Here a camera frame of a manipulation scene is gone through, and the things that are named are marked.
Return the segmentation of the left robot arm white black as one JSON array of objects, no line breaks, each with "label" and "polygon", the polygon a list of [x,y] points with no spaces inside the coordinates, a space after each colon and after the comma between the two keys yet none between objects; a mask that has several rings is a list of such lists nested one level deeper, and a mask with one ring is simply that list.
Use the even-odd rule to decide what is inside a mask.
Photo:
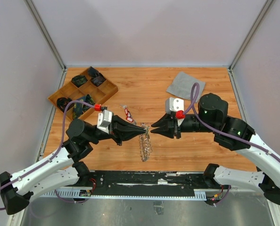
[{"label": "left robot arm white black", "polygon": [[123,141],[145,132],[143,127],[117,115],[106,122],[98,119],[96,125],[80,119],[71,121],[66,131],[68,139],[53,153],[16,173],[5,171],[0,174],[0,197],[4,204],[1,210],[13,215],[46,192],[67,185],[87,185],[90,174],[82,159],[93,150],[91,144],[112,139],[122,145]]}]

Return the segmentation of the metal disc keyring holder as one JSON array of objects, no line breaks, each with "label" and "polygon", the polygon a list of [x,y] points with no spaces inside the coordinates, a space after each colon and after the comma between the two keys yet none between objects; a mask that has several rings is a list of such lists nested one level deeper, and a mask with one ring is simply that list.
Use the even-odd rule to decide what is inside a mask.
[{"label": "metal disc keyring holder", "polygon": [[140,157],[142,162],[146,162],[150,159],[150,154],[153,151],[149,133],[150,126],[145,124],[144,122],[142,122],[140,126],[145,129],[145,133],[139,135]]}]

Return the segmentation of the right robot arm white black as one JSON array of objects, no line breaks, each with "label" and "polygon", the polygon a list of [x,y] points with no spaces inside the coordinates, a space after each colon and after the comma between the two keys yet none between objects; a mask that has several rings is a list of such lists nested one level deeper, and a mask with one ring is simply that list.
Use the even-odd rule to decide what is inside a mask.
[{"label": "right robot arm white black", "polygon": [[253,190],[280,205],[280,156],[245,121],[228,116],[228,103],[218,95],[203,95],[195,114],[185,114],[182,103],[178,98],[167,99],[165,115],[152,124],[151,132],[177,139],[182,133],[212,132],[214,142],[246,157],[257,170],[241,171],[210,163],[203,173],[203,184],[207,188],[222,185]]}]

